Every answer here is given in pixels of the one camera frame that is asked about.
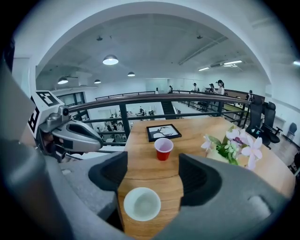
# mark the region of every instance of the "white cup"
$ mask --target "white cup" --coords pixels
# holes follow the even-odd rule
[[[156,192],[147,187],[132,189],[124,199],[124,210],[136,221],[149,221],[157,216],[161,202]]]

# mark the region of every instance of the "ceiling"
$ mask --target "ceiling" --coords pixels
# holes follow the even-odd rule
[[[102,63],[109,54],[117,56],[117,65]],[[137,77],[174,78],[180,72],[201,74],[197,71],[200,68],[233,60],[243,63],[228,70],[255,68],[241,48],[207,26],[171,15],[130,15],[97,25],[72,39],[45,65],[36,84],[37,90],[76,87],[77,78],[64,85],[57,81],[62,76],[78,77],[78,71],[90,74],[88,86],[94,86],[95,79],[105,83],[127,78],[130,71]]]

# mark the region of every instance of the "black frame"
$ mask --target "black frame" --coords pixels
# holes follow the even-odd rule
[[[165,127],[165,126],[172,126],[172,128],[174,128],[174,130],[178,133],[177,135],[173,135],[173,136],[164,136],[164,137],[157,137],[157,138],[152,138],[150,135],[150,131],[149,128],[157,128],[157,127]],[[163,125],[157,125],[157,126],[149,126],[146,127],[147,128],[147,133],[148,133],[148,140],[149,142],[155,142],[157,139],[159,138],[168,138],[168,139],[172,139],[172,138],[177,138],[177,137],[182,137],[180,131],[178,131],[178,129],[173,125],[173,124],[163,124]]]

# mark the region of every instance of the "flower pot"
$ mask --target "flower pot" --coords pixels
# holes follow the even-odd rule
[[[220,155],[215,148],[214,149],[209,149],[207,151],[206,157],[217,160],[217,161],[220,161],[220,162],[229,163],[228,159],[223,157],[222,155]]]

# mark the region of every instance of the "chair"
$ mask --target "chair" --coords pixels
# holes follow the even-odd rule
[[[262,100],[260,98],[255,98],[253,103],[250,105],[250,124],[246,129],[246,132],[255,138],[261,137],[262,143],[269,149],[269,144],[271,143],[269,137],[264,134],[264,131],[259,128],[262,117]]]
[[[262,129],[265,131],[265,134],[269,137],[270,141],[272,143],[278,143],[280,142],[279,137],[277,134],[282,131],[279,127],[276,127],[276,129],[273,128],[275,114],[276,114],[276,105],[272,102],[269,102],[269,105],[265,109],[265,118],[264,118],[264,124],[262,126]]]
[[[292,138],[290,139],[290,141],[292,142],[294,137],[295,137],[295,132],[297,131],[297,125],[293,122],[291,125],[290,125],[290,129],[289,129],[289,132],[287,133],[286,135],[286,138],[289,139],[289,134],[292,135]]]

